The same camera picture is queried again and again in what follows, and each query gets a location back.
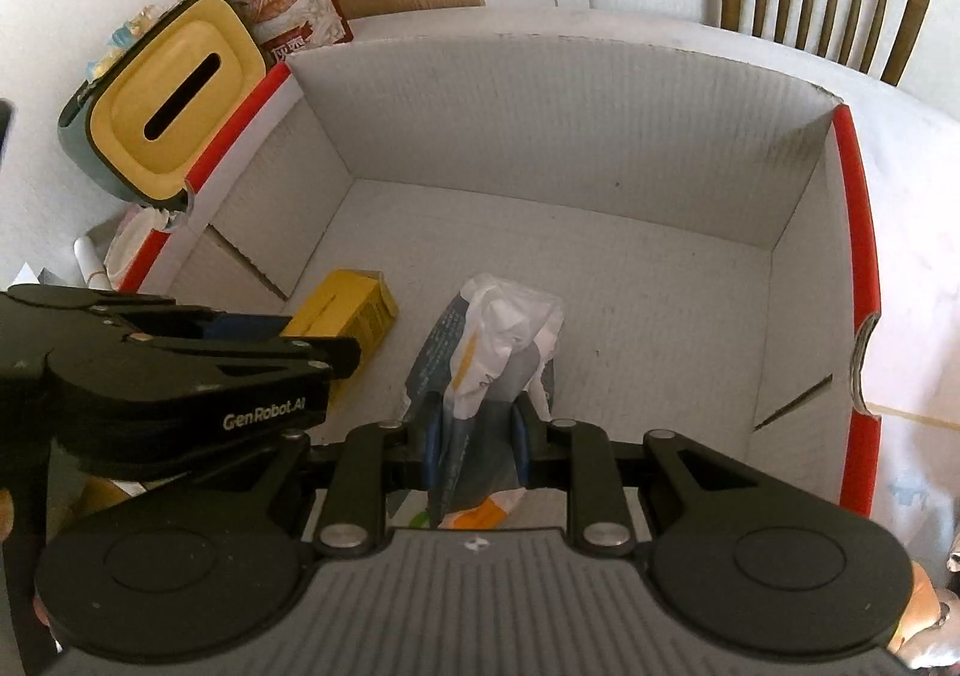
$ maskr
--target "white cardboard box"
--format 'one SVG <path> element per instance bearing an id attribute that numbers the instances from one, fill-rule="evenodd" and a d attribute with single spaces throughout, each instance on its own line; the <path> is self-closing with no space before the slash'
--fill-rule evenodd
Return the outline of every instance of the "white cardboard box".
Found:
<path id="1" fill-rule="evenodd" d="M 390 414 L 445 304 L 489 271 L 566 302 L 555 416 L 618 440 L 672 427 L 868 513 L 877 264 L 841 101 L 584 16 L 466 36 L 450 13 L 419 32 L 390 17 L 399 37 L 290 59 L 280 88 L 295 80 L 316 121 L 297 104 L 296 155 L 210 216 L 290 311 L 331 269 L 384 272 L 400 318 L 323 435 Z M 245 223 L 266 197 L 291 200 Z"/>

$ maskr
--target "yellow tissue box lid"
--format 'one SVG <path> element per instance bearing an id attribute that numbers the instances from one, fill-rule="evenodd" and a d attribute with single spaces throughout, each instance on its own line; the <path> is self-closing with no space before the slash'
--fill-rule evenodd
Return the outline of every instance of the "yellow tissue box lid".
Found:
<path id="1" fill-rule="evenodd" d="M 357 378 L 397 318 L 397 304 L 383 274 L 334 270 L 304 302 L 283 331 L 286 337 L 352 337 L 360 344 L 360 366 L 347 381 L 333 381 L 330 402 Z"/>
<path id="2" fill-rule="evenodd" d="M 161 24 L 109 82 L 89 120 L 92 145 L 158 201 L 184 188 L 203 149 L 267 73 L 226 0 L 197 0 Z"/>

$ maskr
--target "yellow package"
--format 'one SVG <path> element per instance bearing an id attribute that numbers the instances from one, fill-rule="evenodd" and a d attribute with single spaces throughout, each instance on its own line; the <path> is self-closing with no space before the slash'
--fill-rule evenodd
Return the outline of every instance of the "yellow package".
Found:
<path id="1" fill-rule="evenodd" d="M 397 319 L 397 304 L 383 273 L 334 270 L 296 312 L 287 337 L 351 337 L 360 344 L 360 366 L 347 380 L 330 384 L 330 403 L 362 371 Z"/>

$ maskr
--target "cardboard box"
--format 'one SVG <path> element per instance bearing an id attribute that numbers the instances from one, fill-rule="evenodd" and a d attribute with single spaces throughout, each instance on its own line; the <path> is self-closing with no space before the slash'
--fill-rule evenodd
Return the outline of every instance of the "cardboard box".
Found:
<path id="1" fill-rule="evenodd" d="M 213 229 L 200 234 L 166 294 L 180 304 L 206 305 L 229 313 L 275 315 L 283 311 L 282 297 Z"/>
<path id="2" fill-rule="evenodd" d="M 350 379 L 330 385 L 330 403 L 357 379 L 397 319 L 397 304 L 375 271 L 334 270 L 296 312 L 283 331 L 287 337 L 356 338 L 360 366 Z"/>
<path id="3" fill-rule="evenodd" d="M 264 196 L 296 199 L 224 236 L 261 272 L 302 271 L 287 310 L 344 267 L 381 271 L 403 307 L 327 440 L 395 413 L 436 318 L 486 271 L 565 300 L 556 417 L 623 441 L 672 428 L 869 513 L 860 367 L 880 288 L 850 111 L 631 24 L 402 13 L 292 56 L 318 157 L 332 147 L 349 173 L 330 173 L 342 202 L 332 192 L 320 212 L 303 171 L 264 170 Z M 242 220 L 248 198 L 218 215 Z M 300 225 L 320 238 L 312 253 L 299 232 L 281 244 Z"/>

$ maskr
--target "metal screw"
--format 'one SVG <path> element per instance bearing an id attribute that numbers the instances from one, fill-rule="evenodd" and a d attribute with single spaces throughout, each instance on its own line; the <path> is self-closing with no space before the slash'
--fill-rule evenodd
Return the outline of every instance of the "metal screw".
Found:
<path id="1" fill-rule="evenodd" d="M 320 530 L 320 542 L 330 548 L 356 548 L 367 540 L 367 531 L 359 524 L 338 522 Z"/>
<path id="2" fill-rule="evenodd" d="M 615 521 L 594 521 L 584 527 L 584 540 L 593 546 L 622 546 L 630 540 L 630 530 Z"/>

